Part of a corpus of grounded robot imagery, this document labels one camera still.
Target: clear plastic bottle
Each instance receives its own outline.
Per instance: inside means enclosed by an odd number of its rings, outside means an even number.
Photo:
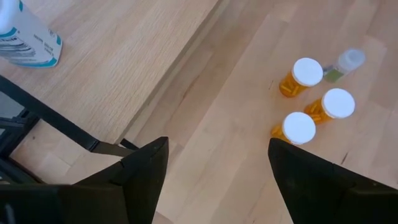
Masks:
[[[57,64],[62,49],[59,35],[47,28],[20,0],[0,0],[0,56],[34,68]]]
[[[348,49],[342,53],[334,65],[324,68],[323,78],[331,83],[348,75],[366,61],[365,53],[360,49]]]
[[[271,129],[271,137],[279,138],[291,144],[301,145],[313,139],[316,133],[315,123],[309,115],[293,112]]]
[[[346,90],[334,88],[327,91],[322,98],[307,105],[304,113],[308,114],[315,124],[322,124],[333,119],[347,118],[354,110],[353,96]]]
[[[307,88],[320,83],[322,66],[312,58],[301,58],[294,63],[292,70],[279,83],[280,92],[286,97],[295,97]]]

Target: white cap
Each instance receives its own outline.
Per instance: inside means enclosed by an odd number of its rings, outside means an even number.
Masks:
[[[356,70],[366,60],[365,53],[359,49],[348,49],[338,57],[338,65],[345,72]]]
[[[293,112],[287,115],[282,124],[282,130],[286,138],[296,145],[311,141],[316,132],[312,118],[301,112]]]
[[[346,90],[334,88],[323,95],[322,107],[329,117],[342,119],[354,113],[355,101]]]
[[[301,58],[294,63],[294,80],[303,86],[315,86],[323,77],[322,66],[312,58]]]

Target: hardwood floor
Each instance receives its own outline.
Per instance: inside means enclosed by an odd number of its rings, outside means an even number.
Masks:
[[[141,130],[170,138],[156,224],[292,223],[267,158],[269,131],[333,87],[356,111],[317,127],[301,148],[398,188],[398,1],[230,0]],[[366,63],[338,83],[284,98],[278,83],[300,57],[332,63],[361,47]],[[74,183],[118,157],[90,154],[40,123],[13,158],[46,182]]]

